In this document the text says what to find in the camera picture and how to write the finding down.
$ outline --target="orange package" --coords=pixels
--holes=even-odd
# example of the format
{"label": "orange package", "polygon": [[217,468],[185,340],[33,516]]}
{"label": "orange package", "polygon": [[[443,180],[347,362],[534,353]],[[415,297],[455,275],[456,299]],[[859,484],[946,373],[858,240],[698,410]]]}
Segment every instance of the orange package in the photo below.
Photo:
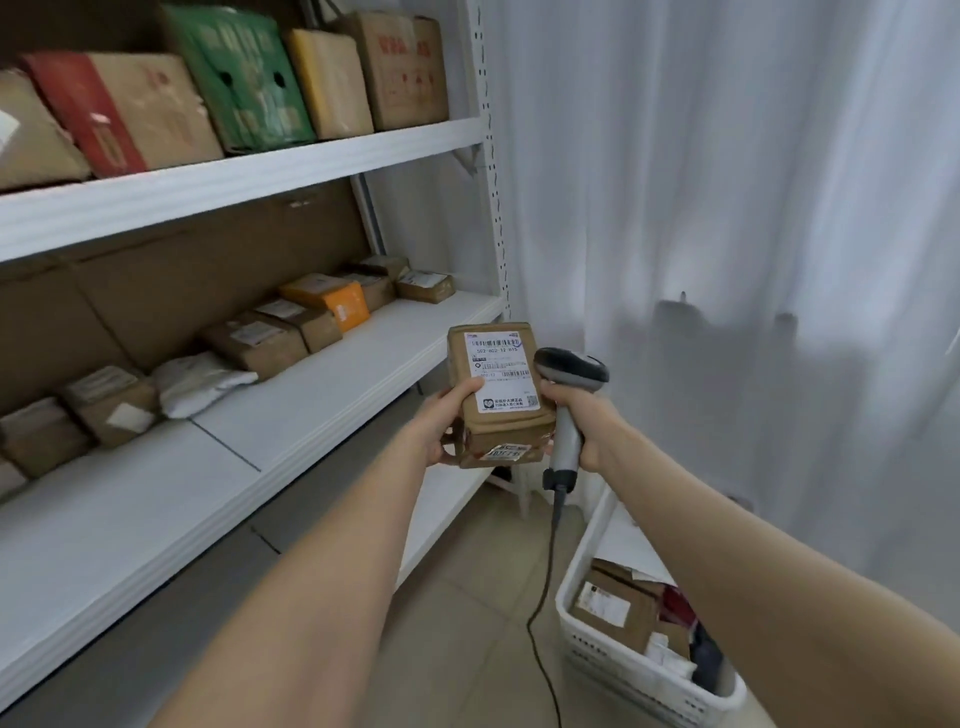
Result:
{"label": "orange package", "polygon": [[280,296],[309,308],[329,308],[340,331],[346,333],[370,318],[363,288],[355,280],[308,273],[280,286]]}

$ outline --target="white label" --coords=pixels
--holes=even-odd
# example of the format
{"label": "white label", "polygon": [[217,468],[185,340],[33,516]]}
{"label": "white label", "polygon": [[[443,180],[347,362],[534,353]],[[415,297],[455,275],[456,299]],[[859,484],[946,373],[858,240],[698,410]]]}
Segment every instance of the white label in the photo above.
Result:
{"label": "white label", "polygon": [[282,328],[272,327],[263,321],[254,321],[234,331],[230,338],[236,339],[249,347],[255,347],[279,333],[283,333]]}
{"label": "white label", "polygon": [[268,316],[276,316],[278,319],[292,319],[294,316],[300,316],[306,308],[299,303],[276,299],[276,301],[259,305],[255,310]]}
{"label": "white label", "polygon": [[111,427],[119,427],[142,435],[150,429],[150,425],[154,423],[155,419],[156,415],[153,412],[148,412],[122,401],[107,417],[107,424]]}
{"label": "white label", "polygon": [[577,606],[614,627],[622,627],[627,623],[630,613],[630,602],[619,596],[605,592],[595,584],[587,582],[577,597]]}
{"label": "white label", "polygon": [[3,153],[13,134],[20,127],[20,122],[10,116],[8,113],[0,111],[0,154]]}
{"label": "white label", "polygon": [[365,276],[362,273],[347,273],[345,279],[356,280],[360,285],[370,285],[380,280],[379,276]]}
{"label": "white label", "polygon": [[530,412],[540,408],[518,331],[466,333],[470,372],[486,382],[477,392],[477,411]]}
{"label": "white label", "polygon": [[6,417],[0,417],[0,429],[9,437],[35,432],[41,427],[66,418],[66,412],[53,397],[35,401]]}
{"label": "white label", "polygon": [[314,273],[306,276],[297,282],[297,287],[307,293],[326,293],[344,284],[343,279],[335,279],[332,276],[325,276],[323,273]]}
{"label": "white label", "polygon": [[75,381],[67,389],[77,399],[91,404],[135,384],[136,376],[120,367],[109,365],[80,381]]}
{"label": "white label", "polygon": [[419,288],[433,288],[435,285],[439,285],[444,282],[446,276],[443,273],[424,273],[423,271],[410,271],[409,273],[404,273],[398,279],[397,283],[408,283],[409,285],[416,285]]}
{"label": "white label", "polygon": [[498,445],[481,460],[513,460],[517,461],[530,451],[530,445]]}

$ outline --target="plastic crate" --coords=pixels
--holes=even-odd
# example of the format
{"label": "plastic crate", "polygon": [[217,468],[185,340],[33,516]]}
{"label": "plastic crate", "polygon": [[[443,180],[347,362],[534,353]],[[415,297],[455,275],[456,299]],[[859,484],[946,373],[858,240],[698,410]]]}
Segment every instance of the plastic crate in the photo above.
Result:
{"label": "plastic crate", "polygon": [[566,657],[583,672],[670,725],[680,728],[719,726],[747,699],[747,686],[727,661],[724,661],[720,673],[720,694],[714,695],[607,637],[567,611],[589,571],[590,560],[600,545],[617,502],[616,495],[608,487],[557,591],[557,612]]}

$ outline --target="floor tile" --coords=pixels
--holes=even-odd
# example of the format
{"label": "floor tile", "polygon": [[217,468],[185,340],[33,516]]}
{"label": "floor tile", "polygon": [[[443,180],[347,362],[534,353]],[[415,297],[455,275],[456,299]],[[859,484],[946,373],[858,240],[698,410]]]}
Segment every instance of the floor tile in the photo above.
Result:
{"label": "floor tile", "polygon": [[[543,498],[539,496],[534,496],[534,498],[543,500]],[[531,511],[530,519],[532,522],[535,517],[541,514],[541,510],[538,509],[536,512],[533,512],[533,509],[531,509]],[[546,520],[549,522],[549,513],[547,513]],[[580,539],[583,538],[584,531],[586,530],[587,524],[584,521],[583,511],[579,508],[565,508],[564,515],[560,519],[560,526],[557,528],[557,543],[554,545],[553,573],[550,576],[550,590],[547,593],[546,601],[543,603],[544,614],[550,612],[554,617],[556,616],[556,609],[554,609],[553,606],[554,597],[557,595],[560,582],[564,580],[564,574],[566,574],[566,569],[570,565],[573,553],[577,550]],[[536,567],[531,572],[530,577],[527,579],[523,593],[510,615],[511,620],[517,624],[526,624],[527,619],[537,606],[537,601],[540,599],[540,594],[543,591],[543,579],[546,576],[546,559],[547,553],[545,550],[540,556]]]}
{"label": "floor tile", "polygon": [[[564,728],[660,728],[636,706],[578,672],[562,657],[552,622],[534,627],[540,656],[560,699]],[[454,728],[554,728],[550,693],[523,627],[511,623],[493,648]]]}
{"label": "floor tile", "polygon": [[438,545],[444,548],[441,574],[508,617],[546,552],[549,506],[535,498],[525,521],[516,496],[506,491],[485,486],[474,500],[471,517],[464,519],[461,530]]}
{"label": "floor tile", "polygon": [[447,728],[506,620],[423,573],[411,575],[391,612],[358,725]]}

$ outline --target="forearm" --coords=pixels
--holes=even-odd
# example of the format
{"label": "forearm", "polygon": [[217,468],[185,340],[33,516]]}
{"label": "forearm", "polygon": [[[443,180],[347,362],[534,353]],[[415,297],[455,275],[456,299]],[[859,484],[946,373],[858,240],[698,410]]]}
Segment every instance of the forearm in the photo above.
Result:
{"label": "forearm", "polygon": [[254,590],[155,728],[349,725],[424,470],[401,432]]}
{"label": "forearm", "polygon": [[960,639],[612,425],[602,475],[780,728],[960,724]]}

